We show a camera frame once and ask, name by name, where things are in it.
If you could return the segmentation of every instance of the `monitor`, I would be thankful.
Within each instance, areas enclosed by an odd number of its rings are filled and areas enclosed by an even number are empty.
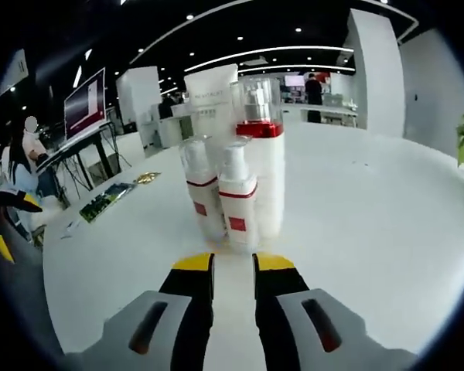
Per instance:
[[[105,110],[105,69],[95,73],[64,102],[66,139],[107,120]]]
[[[287,75],[285,77],[285,86],[287,87],[304,87],[303,75]]]

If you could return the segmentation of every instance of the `black ceiling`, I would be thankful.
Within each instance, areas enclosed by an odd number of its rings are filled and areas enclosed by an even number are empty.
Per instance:
[[[81,64],[81,82],[100,68],[107,68],[107,98],[116,104],[114,73],[129,68],[138,49],[185,22],[187,15],[196,16],[227,3],[230,0],[127,0],[123,6],[120,0],[0,2],[0,19],[9,25],[8,32],[0,32],[0,76],[11,53],[19,48],[26,51],[31,75],[14,93],[0,97],[0,125],[30,114],[44,123],[60,120],[63,99],[72,92]],[[421,26],[414,34],[432,24],[427,9],[414,0],[390,0],[390,5],[419,19]],[[254,0],[191,22],[156,44],[131,67],[165,67],[165,72],[160,72],[165,78],[161,88],[169,89],[175,82],[184,89],[184,69],[207,60],[275,46],[343,46],[351,8],[387,16],[397,35],[411,25],[405,17],[364,0],[297,0],[292,5]],[[93,52],[86,61],[84,53],[88,49]],[[335,65],[338,55],[312,50],[262,53],[273,65],[273,58],[277,58],[277,64]],[[258,56],[222,63],[240,63]],[[50,85],[53,101],[48,99]]]

